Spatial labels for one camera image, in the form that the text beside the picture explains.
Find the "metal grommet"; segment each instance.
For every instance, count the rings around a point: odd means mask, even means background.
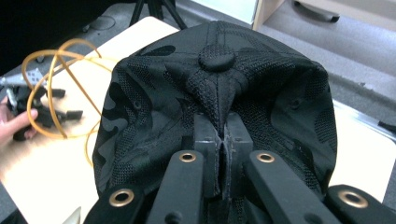
[[[262,162],[273,162],[275,161],[275,157],[268,153],[260,153],[257,155],[257,160]]]
[[[113,207],[123,207],[134,200],[134,192],[130,189],[119,189],[110,195],[108,200]]]
[[[365,208],[369,205],[369,203],[367,202],[367,200],[363,197],[361,197],[359,194],[344,189],[344,190],[340,190],[338,192],[338,197],[341,199],[341,201],[343,201],[344,203],[356,207],[356,208]]]
[[[197,159],[197,157],[195,156],[195,154],[193,153],[183,153],[178,157],[181,161],[184,162],[191,162],[191,161],[195,161],[195,159]]]

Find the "table surface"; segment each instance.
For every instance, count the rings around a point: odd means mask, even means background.
[[[147,17],[98,50],[105,57],[120,60],[174,32],[177,29]],[[109,68],[115,65],[100,62]],[[85,61],[73,64],[71,69],[101,109],[111,74]],[[66,96],[54,102],[56,107],[84,111],[80,121],[64,125],[66,132],[87,133],[100,116],[66,72],[55,76],[53,87],[66,90]],[[348,184],[382,202],[396,158],[395,144],[340,109],[335,115],[338,156],[331,185]],[[88,143],[90,155],[95,137],[93,134]],[[78,207],[81,220],[87,216],[98,196],[93,169],[84,157],[85,141],[85,137],[63,140],[38,134],[30,141],[9,141],[0,147],[0,180],[29,223],[63,223]]]

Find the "human hand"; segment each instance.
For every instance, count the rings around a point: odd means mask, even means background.
[[[36,119],[38,116],[37,110],[32,109],[31,115],[33,119]],[[29,124],[30,121],[26,111],[14,117],[7,107],[7,97],[2,100],[0,104],[0,144],[5,143],[14,133]],[[31,128],[24,133],[24,136],[26,139],[30,139],[35,133],[36,130]]]

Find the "black fabric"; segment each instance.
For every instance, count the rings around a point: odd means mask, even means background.
[[[213,21],[116,65],[92,156],[99,195],[124,183],[158,188],[198,111],[220,138],[227,115],[237,112],[255,149],[278,153],[320,198],[325,194],[337,147],[325,69],[268,36]],[[240,200],[232,199],[235,222],[243,216]]]

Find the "gray floor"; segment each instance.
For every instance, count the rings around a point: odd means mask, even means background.
[[[103,17],[94,21],[87,33],[80,32],[76,37],[100,46],[128,28],[133,10],[134,4],[116,4]],[[218,20],[249,27],[248,24],[190,0],[177,0],[177,10],[189,27]],[[163,12],[164,21],[178,28],[167,10],[164,9]],[[148,15],[145,6],[141,18]],[[328,22],[328,19],[329,17],[320,16],[303,7],[295,7],[290,0],[286,0],[260,27],[259,32],[323,64],[330,74],[335,100],[376,120],[396,125],[396,33],[345,16],[337,23]],[[82,54],[91,51],[84,48],[71,50]],[[43,63],[31,63],[30,68],[38,67],[42,73],[46,73],[49,64],[50,59],[46,58]],[[20,70],[17,67],[7,75],[19,73]],[[389,185],[393,186],[391,189],[396,188],[395,181],[393,178]],[[395,209],[394,194],[388,193],[384,203]]]

